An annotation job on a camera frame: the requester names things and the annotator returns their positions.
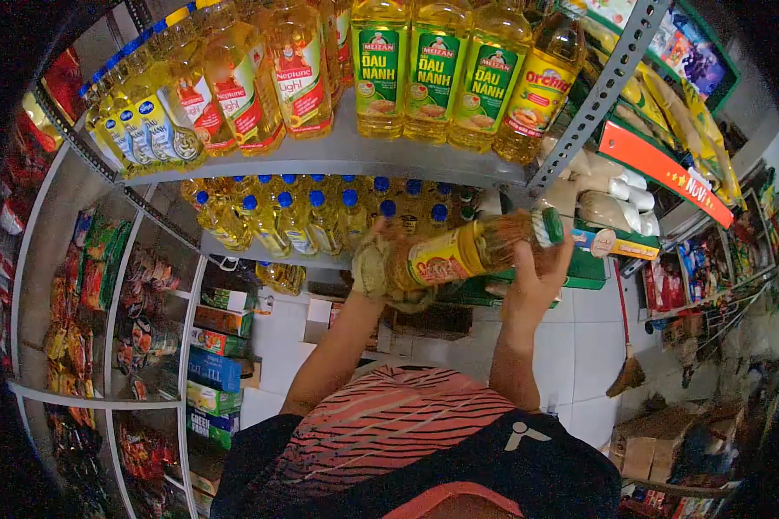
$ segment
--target human arm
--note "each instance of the human arm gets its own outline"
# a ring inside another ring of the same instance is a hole
[[[534,332],[566,281],[574,241],[566,229],[563,244],[539,258],[538,271],[531,245],[514,245],[517,275],[502,303],[502,330],[493,351],[488,386],[530,413],[539,412],[540,392],[534,379]]]

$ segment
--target plastic bottle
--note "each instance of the plastic bottle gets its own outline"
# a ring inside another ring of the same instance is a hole
[[[341,195],[341,202],[341,225],[346,232],[346,242],[350,250],[354,251],[370,230],[366,209],[358,203],[358,192],[354,189],[346,189]]]
[[[531,51],[524,0],[496,0],[473,13],[473,32],[447,141],[462,150],[487,153],[505,107]]]
[[[473,10],[467,0],[421,0],[414,3],[412,20],[404,137],[442,144],[453,118]]]
[[[203,229],[213,234],[225,248],[239,252],[250,247],[253,236],[246,232],[230,206],[220,199],[212,199],[207,191],[198,192],[196,201],[199,203],[197,222]]]
[[[561,243],[563,232],[554,208],[474,220],[423,242],[402,245],[387,257],[387,272],[404,291],[499,272],[513,264],[512,245],[518,240],[528,240],[538,252]]]
[[[534,30],[533,51],[493,139],[493,151],[504,160],[528,164],[537,156],[586,59],[586,37],[578,22],[586,15],[583,0],[562,0],[560,8]]]
[[[264,59],[264,37],[257,27],[239,21],[232,0],[197,0],[196,5],[209,8],[205,80],[239,150],[247,156],[269,154],[286,134],[270,81],[270,61]]]
[[[322,191],[309,192],[312,212],[309,215],[309,228],[315,236],[315,242],[322,252],[337,256],[343,250],[344,237],[338,221],[337,207],[330,200],[326,202]]]
[[[398,139],[404,130],[411,4],[356,0],[352,5],[354,106],[364,137]]]
[[[320,14],[302,0],[277,0],[266,40],[289,136],[295,140],[327,136],[335,113]]]
[[[292,248],[302,256],[317,254],[315,237],[309,232],[309,208],[292,207],[291,193],[281,192],[277,196],[280,204],[280,221],[277,230],[286,235]]]
[[[282,231],[277,229],[277,215],[274,213],[274,208],[258,205],[257,197],[249,194],[242,199],[237,211],[240,219],[272,257],[281,259],[291,256],[291,242]]]

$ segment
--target broom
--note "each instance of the broom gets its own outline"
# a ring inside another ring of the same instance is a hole
[[[621,268],[617,265],[615,260],[615,277],[617,278],[617,288],[621,292],[621,313],[623,314],[623,331],[626,337],[626,358],[623,361],[623,367],[621,372],[617,375],[617,378],[606,389],[605,395],[609,398],[614,398],[618,394],[623,393],[626,389],[636,388],[644,383],[646,375],[644,369],[641,368],[641,363],[634,357],[632,352],[632,343],[629,341],[629,323],[626,321],[626,303],[623,300],[623,286],[621,285]]]

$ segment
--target white shelf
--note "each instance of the white shelf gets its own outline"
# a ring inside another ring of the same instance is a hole
[[[335,129],[323,139],[297,141],[287,137],[277,151],[266,157],[246,157],[237,152],[228,157],[209,158],[196,171],[163,171],[121,180],[121,183],[135,186],[272,173],[409,176],[481,188],[526,185],[522,166],[505,162],[493,152],[475,154],[449,144],[433,146],[404,138],[387,141],[362,137],[355,125],[353,90],[343,94],[335,111]]]

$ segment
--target green label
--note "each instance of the green label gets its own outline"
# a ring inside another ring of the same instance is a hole
[[[464,74],[462,97],[454,121],[468,130],[495,134],[502,122],[502,106],[511,97],[524,54],[485,45],[479,40],[470,47],[468,67]]]
[[[407,30],[352,26],[354,37],[355,109],[360,115],[397,115],[404,88]]]
[[[435,34],[413,28],[410,79],[406,113],[413,117],[447,120],[453,107],[454,75],[464,62],[467,38]]]

